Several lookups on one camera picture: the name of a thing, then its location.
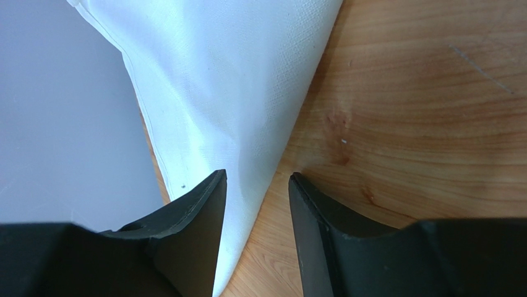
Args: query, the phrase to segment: folded cloth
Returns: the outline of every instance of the folded cloth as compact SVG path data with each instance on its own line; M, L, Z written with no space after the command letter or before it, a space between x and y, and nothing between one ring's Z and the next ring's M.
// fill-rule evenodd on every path
M170 199L227 169L218 296L249 237L341 0L69 2L122 52Z

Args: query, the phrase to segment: white fabric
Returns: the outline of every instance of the white fabric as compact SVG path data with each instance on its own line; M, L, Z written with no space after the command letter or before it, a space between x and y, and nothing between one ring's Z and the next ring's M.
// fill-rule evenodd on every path
M341 0L68 1L121 50L170 198L227 169L218 296L249 237Z

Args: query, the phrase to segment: wood grain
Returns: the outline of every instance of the wood grain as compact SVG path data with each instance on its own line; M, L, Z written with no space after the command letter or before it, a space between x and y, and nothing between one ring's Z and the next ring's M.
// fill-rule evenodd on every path
M287 181L395 227L527 215L527 0L348 0L224 297L302 296Z

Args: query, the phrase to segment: textured white fabric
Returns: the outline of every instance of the textured white fabric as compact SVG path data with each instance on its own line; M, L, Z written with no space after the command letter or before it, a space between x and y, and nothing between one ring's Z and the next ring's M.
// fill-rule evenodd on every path
M68 1L121 50L170 198L227 169L218 296L249 237L341 0Z

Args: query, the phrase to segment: cloth fold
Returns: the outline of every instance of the cloth fold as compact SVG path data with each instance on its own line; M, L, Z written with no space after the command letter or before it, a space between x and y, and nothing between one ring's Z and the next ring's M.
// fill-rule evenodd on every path
M242 253L341 0L68 0L122 52L170 198L228 175L214 296Z

